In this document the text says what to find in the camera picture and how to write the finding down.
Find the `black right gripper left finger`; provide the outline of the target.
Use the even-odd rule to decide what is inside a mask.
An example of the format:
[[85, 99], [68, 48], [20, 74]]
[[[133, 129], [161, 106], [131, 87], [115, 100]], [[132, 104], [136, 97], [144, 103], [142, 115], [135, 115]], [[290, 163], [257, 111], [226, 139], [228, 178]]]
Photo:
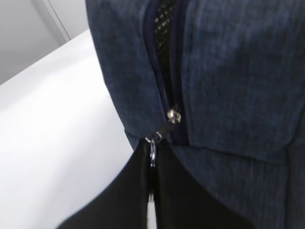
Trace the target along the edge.
[[118, 176], [95, 199], [63, 221], [60, 229], [145, 229], [150, 144], [141, 139]]

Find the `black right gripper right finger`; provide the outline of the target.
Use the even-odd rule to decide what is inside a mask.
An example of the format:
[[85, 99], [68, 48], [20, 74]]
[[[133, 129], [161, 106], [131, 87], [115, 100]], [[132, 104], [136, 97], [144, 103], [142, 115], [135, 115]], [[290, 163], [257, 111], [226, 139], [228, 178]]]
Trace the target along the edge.
[[154, 201], [159, 229], [253, 229], [254, 224], [210, 195], [165, 140], [156, 147]]

